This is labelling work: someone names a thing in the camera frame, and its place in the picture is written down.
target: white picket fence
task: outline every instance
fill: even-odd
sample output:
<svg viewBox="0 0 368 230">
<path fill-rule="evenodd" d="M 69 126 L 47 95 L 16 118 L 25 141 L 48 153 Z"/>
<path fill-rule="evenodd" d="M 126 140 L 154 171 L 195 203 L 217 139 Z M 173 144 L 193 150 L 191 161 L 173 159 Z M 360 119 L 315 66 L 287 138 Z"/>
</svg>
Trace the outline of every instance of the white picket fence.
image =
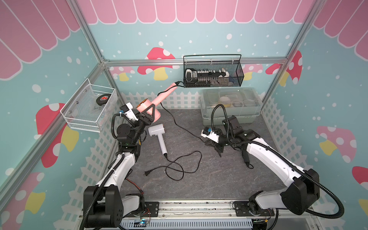
<svg viewBox="0 0 368 230">
<path fill-rule="evenodd" d="M 307 163 L 307 155 L 301 153 L 302 146 L 296 144 L 297 138 L 291 135 L 292 130 L 287 128 L 287 122 L 284 122 L 284 116 L 281 115 L 281 110 L 277 109 L 277 103 L 274 103 L 274 101 L 275 99 L 272 97 L 267 101 L 262 115 L 277 150 L 294 164 L 306 170 L 313 168 L 312 165 Z M 335 213 L 336 204 L 329 202 L 327 200 L 328 195 L 323 190 L 320 191 L 320 198 L 313 204 L 313 209 L 325 214 Z M 319 217 L 318 219 L 324 230 L 343 230 L 345 224 L 345 220 L 341 218 L 325 219 Z"/>
<path fill-rule="evenodd" d="M 146 98 L 152 101 L 157 97 L 157 95 L 153 92 L 151 92 L 151 94 L 147 94 L 146 92 L 144 92 L 142 95 L 139 93 L 129 93 L 128 95 L 121 93 L 121 96 L 124 102 L 130 102 L 133 105 L 133 108 L 136 108 Z M 202 95 L 198 92 L 194 94 L 192 94 L 191 92 L 189 92 L 188 94 L 184 94 L 183 92 L 177 94 L 176 92 L 173 92 L 162 101 L 162 104 L 166 109 L 199 109 L 201 107 L 201 104 L 199 102 L 201 96 Z"/>
<path fill-rule="evenodd" d="M 110 122 L 107 121 L 99 133 L 99 138 L 94 139 L 95 146 L 90 148 L 91 156 L 86 157 L 86 166 L 81 167 L 82 175 L 75 179 L 75 190 L 69 192 L 69 203 L 63 205 L 63 216 L 60 220 L 54 222 L 56 230 L 73 230 L 77 224 L 76 220 L 81 214 L 83 208 L 83 192 L 88 186 L 95 185 L 102 177 L 103 168 L 105 167 L 114 139 L 111 136 Z"/>
</svg>

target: plastic storage box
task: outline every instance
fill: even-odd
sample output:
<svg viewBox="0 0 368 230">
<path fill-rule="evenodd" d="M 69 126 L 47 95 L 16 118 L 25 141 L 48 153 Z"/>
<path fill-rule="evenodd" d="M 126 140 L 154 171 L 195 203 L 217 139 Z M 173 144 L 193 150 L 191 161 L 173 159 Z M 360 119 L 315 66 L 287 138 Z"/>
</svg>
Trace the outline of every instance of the plastic storage box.
<svg viewBox="0 0 368 230">
<path fill-rule="evenodd" d="M 205 89 L 201 97 L 203 125 L 211 125 L 211 114 L 218 104 L 225 106 L 228 117 L 234 115 L 240 124 L 244 124 L 252 123 L 259 116 L 262 100 L 254 88 Z M 213 116 L 213 123 L 222 124 L 224 119 L 222 108 L 217 108 Z"/>
</svg>

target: light blue wall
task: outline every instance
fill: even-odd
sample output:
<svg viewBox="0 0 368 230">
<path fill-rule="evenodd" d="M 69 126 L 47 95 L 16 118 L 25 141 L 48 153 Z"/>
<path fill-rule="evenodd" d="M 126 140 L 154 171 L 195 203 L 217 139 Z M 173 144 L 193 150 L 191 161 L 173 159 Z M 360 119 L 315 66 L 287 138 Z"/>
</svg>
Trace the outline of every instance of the light blue wall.
<svg viewBox="0 0 368 230">
<path fill-rule="evenodd" d="M 327 230 L 367 229 L 368 207 L 361 207 L 359 199 L 368 200 L 368 191 L 367 187 L 364 188 L 354 179 L 352 169 L 355 166 L 368 168 L 364 146 L 368 128 L 368 62 L 356 56 L 354 48 L 344 48 L 336 38 L 329 38 L 323 30 L 315 28 L 309 32 L 299 50 L 304 67 L 300 80 L 295 85 L 289 77 L 285 87 L 279 85 L 276 88 L 270 99 L 270 104 L 276 109 L 271 105 L 265 108 L 266 122 L 277 139 L 276 144 L 280 149 L 285 149 L 289 140 L 283 143 L 279 134 L 276 134 L 278 131 L 271 128 L 276 121 L 270 122 L 270 111 L 275 111 L 277 115 L 277 110 L 280 110 L 282 124 L 287 123 L 287 129 L 290 132 L 292 130 L 291 136 L 296 138 L 296 145 L 301 146 L 301 154 L 307 156 L 307 165 L 313 166 L 322 184 L 343 202 L 344 216 L 340 220 L 322 219 L 322 225 Z M 349 130 L 352 132 L 357 148 L 348 151 L 351 154 L 356 150 L 355 157 L 350 156 L 351 162 L 347 163 L 343 159 L 339 149 L 330 156 L 324 153 L 320 143 L 326 139 L 321 132 L 317 132 L 319 126 L 336 127 L 336 131 L 345 129 L 340 134 L 342 138 L 347 138 Z M 349 146 L 349 141 L 345 139 L 344 144 Z M 327 200 L 321 198 L 316 203 L 316 209 L 328 210 L 325 205 L 333 207 L 333 200 L 328 195 L 325 198 Z"/>
</svg>

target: power cord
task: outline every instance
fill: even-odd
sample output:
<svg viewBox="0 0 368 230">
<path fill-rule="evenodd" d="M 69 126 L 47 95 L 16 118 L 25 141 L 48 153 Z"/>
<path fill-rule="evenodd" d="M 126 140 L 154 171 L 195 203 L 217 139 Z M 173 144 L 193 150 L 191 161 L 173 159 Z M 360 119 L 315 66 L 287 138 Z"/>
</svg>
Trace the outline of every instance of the power cord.
<svg viewBox="0 0 368 230">
<path fill-rule="evenodd" d="M 190 155 L 192 155 L 192 154 L 194 154 L 194 153 L 196 153 L 196 152 L 198 152 L 198 153 L 201 155 L 201 158 L 200 158 L 200 159 L 199 159 L 199 161 L 198 161 L 198 165 L 197 165 L 196 170 L 194 170 L 193 172 L 184 171 L 183 167 L 182 167 L 179 163 L 177 163 L 176 161 L 177 161 L 178 159 L 182 158 L 182 157 L 190 156 Z M 182 179 L 184 178 L 184 173 L 195 173 L 195 172 L 198 170 L 199 165 L 200 165 L 201 160 L 202 160 L 202 153 L 201 153 L 200 151 L 194 151 L 194 152 L 191 152 L 191 153 L 189 153 L 189 154 L 187 154 L 187 155 L 179 156 L 178 158 L 176 158 L 176 159 L 175 159 L 175 160 L 173 160 L 173 161 L 170 161 L 170 160 L 167 158 L 167 153 L 165 153 L 165 154 L 164 154 L 164 156 L 165 156 L 166 160 L 170 162 L 170 164 L 168 164 L 167 166 L 162 165 L 162 166 L 156 167 L 156 168 L 154 168 L 154 169 L 151 169 L 151 170 L 145 171 L 145 172 L 144 172 L 144 175 L 145 175 L 145 176 L 148 176 L 148 174 L 150 174 L 153 170 L 156 170 L 156 169 L 159 169 L 159 168 L 165 168 L 165 173 L 166 173 L 166 175 L 167 175 L 170 179 L 175 180 L 175 181 L 180 181 L 180 180 L 182 180 Z M 177 164 L 177 165 L 179 165 L 179 167 L 181 168 L 181 170 L 179 170 L 179 169 L 174 169 L 174 168 L 170 167 L 170 165 L 172 165 L 172 164 Z M 172 169 L 172 170 L 175 170 L 175 171 L 181 172 L 181 173 L 183 173 L 183 174 L 181 175 L 181 178 L 180 178 L 180 179 L 175 179 L 175 178 L 172 178 L 171 176 L 169 176 L 169 174 L 167 173 L 167 169 Z"/>
</svg>

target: clear plastic lid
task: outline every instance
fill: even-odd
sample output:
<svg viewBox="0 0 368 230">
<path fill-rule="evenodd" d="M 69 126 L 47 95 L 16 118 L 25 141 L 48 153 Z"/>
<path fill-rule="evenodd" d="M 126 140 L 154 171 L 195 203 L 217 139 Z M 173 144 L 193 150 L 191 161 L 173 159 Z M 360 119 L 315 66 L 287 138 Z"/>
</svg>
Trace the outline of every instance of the clear plastic lid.
<svg viewBox="0 0 368 230">
<path fill-rule="evenodd" d="M 228 117 L 258 116 L 262 100 L 254 88 L 205 89 L 202 91 L 201 110 L 203 118 L 210 118 L 212 110 L 218 104 L 223 104 Z M 216 109 L 214 117 L 224 117 L 221 108 Z"/>
</svg>

